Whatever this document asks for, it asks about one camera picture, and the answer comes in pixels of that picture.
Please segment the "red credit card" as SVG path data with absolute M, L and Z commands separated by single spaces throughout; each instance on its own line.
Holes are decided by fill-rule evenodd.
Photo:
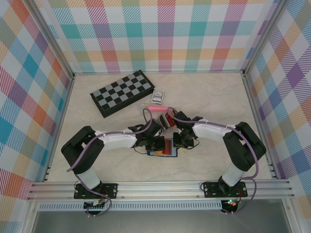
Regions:
M 169 138 L 165 138 L 165 142 L 166 142 L 166 149 L 163 150 L 163 154 L 165 154 L 164 156 L 176 157 L 177 152 L 176 152 L 176 148 L 173 146 L 173 140 Z

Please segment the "blue leather card holder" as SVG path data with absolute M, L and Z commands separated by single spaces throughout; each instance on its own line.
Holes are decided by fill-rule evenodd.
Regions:
M 165 158 L 174 158 L 178 156 L 178 148 L 173 146 L 173 140 L 171 138 L 165 138 L 165 149 L 158 151 L 147 152 L 148 156 L 157 156 Z

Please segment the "clear acrylic card organizer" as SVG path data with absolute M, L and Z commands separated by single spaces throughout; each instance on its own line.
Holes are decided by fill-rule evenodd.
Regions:
M 167 113 L 167 111 L 166 112 L 162 112 L 160 115 L 163 115 L 165 117 L 165 119 L 166 119 L 166 116 L 165 116 L 166 113 Z M 164 130 L 164 128 L 162 128 L 162 130 L 163 130 L 164 133 L 167 133 L 167 132 L 171 131 L 174 127 L 175 127 L 175 125 L 173 127 L 169 127 L 169 129 L 167 129 L 167 130 Z

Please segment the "blue playing card box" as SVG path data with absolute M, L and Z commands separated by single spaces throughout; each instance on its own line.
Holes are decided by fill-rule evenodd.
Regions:
M 164 92 L 154 90 L 151 98 L 152 104 L 159 104 L 161 105 L 163 102 Z

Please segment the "pink toy microphone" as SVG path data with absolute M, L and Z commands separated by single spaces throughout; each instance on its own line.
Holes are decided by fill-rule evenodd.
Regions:
M 160 105 L 149 105 L 149 104 L 142 104 L 139 109 L 143 111 L 143 109 L 149 109 L 151 112 L 166 112 L 168 107 L 160 106 Z

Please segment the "black grey chessboard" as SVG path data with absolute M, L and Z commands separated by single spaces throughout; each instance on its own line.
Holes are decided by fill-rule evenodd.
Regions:
M 141 71 L 127 75 L 92 93 L 90 96 L 104 118 L 152 94 L 155 86 Z

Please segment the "small electronics board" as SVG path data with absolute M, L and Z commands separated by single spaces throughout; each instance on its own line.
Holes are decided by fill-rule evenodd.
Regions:
M 228 208 L 236 208 L 238 207 L 239 200 L 223 200 L 222 201 L 222 208 L 223 209 L 228 209 Z
M 105 201 L 86 201 L 83 204 L 84 209 L 90 209 L 90 210 L 103 210 L 106 208 L 106 202 Z

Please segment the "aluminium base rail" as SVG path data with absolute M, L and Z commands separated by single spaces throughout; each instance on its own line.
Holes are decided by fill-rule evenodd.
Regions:
M 159 182 L 116 182 L 118 190 L 116 200 L 120 201 L 158 201 L 158 200 L 203 200 L 201 181 L 159 181 Z M 34 183 L 28 195 L 28 201 L 64 201 L 74 200 L 74 186 L 77 182 L 40 182 Z M 258 200 L 294 199 L 294 191 L 288 180 L 245 181 L 248 200 L 256 191 Z

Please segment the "thin aluminium frame rail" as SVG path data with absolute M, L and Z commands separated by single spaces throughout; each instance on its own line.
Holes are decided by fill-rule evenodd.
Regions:
M 84 75 L 121 75 L 121 74 L 130 74 L 134 73 L 135 71 L 128 71 L 128 72 L 76 72 L 74 73 L 75 76 L 84 76 Z M 234 69 L 227 69 L 227 70 L 199 70 L 199 71 L 143 71 L 144 74 L 187 74 L 187 73 L 243 73 L 243 70 L 234 70 Z

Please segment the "aluminium side frame rail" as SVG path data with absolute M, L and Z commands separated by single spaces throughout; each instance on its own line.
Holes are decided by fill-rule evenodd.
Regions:
M 61 130 L 62 130 L 62 127 L 63 127 L 63 123 L 64 123 L 64 120 L 65 120 L 65 116 L 66 116 L 66 111 L 67 111 L 67 108 L 68 108 L 68 105 L 69 105 L 69 100 L 70 100 L 70 97 L 71 97 L 71 94 L 72 94 L 72 90 L 73 90 L 73 87 L 74 87 L 74 83 L 75 83 L 75 75 L 73 75 L 70 83 L 69 83 L 69 89 L 68 89 L 68 93 L 67 93 L 67 96 L 65 98 L 65 102 L 63 104 L 63 108 L 62 108 L 62 112 L 61 112 L 61 116 L 60 116 L 60 121 L 59 121 L 59 124 L 57 125 L 57 128 L 56 128 L 56 131 L 55 131 L 55 136 L 53 138 L 53 144 L 52 144 L 52 148 L 51 148 L 51 151 L 49 152 L 48 156 L 47 156 L 47 160 L 45 162 L 45 165 L 43 167 L 43 173 L 42 173 L 42 176 L 40 178 L 40 182 L 45 182 L 47 179 L 46 177 L 48 176 L 48 170 L 51 168 L 52 166 L 52 161 L 54 159 L 54 155 L 55 155 L 55 152 L 56 152 L 56 147 L 57 147 L 57 144 L 58 144 L 58 141 L 59 141 L 59 137 L 60 137 L 60 133 L 61 133 Z
M 268 168 L 270 170 L 271 177 L 272 177 L 272 179 L 278 179 L 277 170 L 275 169 L 275 166 L 274 166 L 274 159 L 273 159 L 273 156 L 271 154 L 270 144 L 269 144 L 267 136 L 265 135 L 265 132 L 264 132 L 263 123 L 261 120 L 259 109 L 257 108 L 257 105 L 256 105 L 255 97 L 252 93 L 252 90 L 251 90 L 251 87 L 250 87 L 250 84 L 248 82 L 246 75 L 242 73 L 241 78 L 242 78 L 242 82 L 243 82 L 243 85 L 244 85 L 244 88 L 245 88 L 245 91 L 247 94 L 248 101 L 250 103 L 250 107 L 251 107 L 251 110 L 253 113 L 255 124 L 256 124 L 258 133 L 259 133 L 259 137 L 266 147 L 265 157 L 267 160 L 267 165 L 268 165 Z

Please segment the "aluminium frame post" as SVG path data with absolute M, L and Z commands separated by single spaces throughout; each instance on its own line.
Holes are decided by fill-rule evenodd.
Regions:
M 39 25 L 42 34 L 45 36 L 47 42 L 51 46 L 52 50 L 55 53 L 55 56 L 58 58 L 60 64 L 65 69 L 66 73 L 70 76 L 72 80 L 74 80 L 74 72 L 71 69 L 65 55 L 63 54 L 60 46 L 58 45 L 56 38 L 54 37 L 52 31 L 48 23 L 45 21 L 40 9 L 36 5 L 34 0 L 23 0 L 24 3 L 27 5 L 29 11 L 31 12 L 32 16 L 34 17 L 36 23 Z
M 247 75 L 250 73 L 252 67 L 258 60 L 260 53 L 262 52 L 267 41 L 270 39 L 277 23 L 280 21 L 280 18 L 290 1 L 291 0 L 272 0 L 267 13 L 264 15 L 265 18 L 262 23 L 259 24 L 260 28 L 257 31 L 257 35 L 243 63 L 242 77 L 244 79 L 247 78 Z

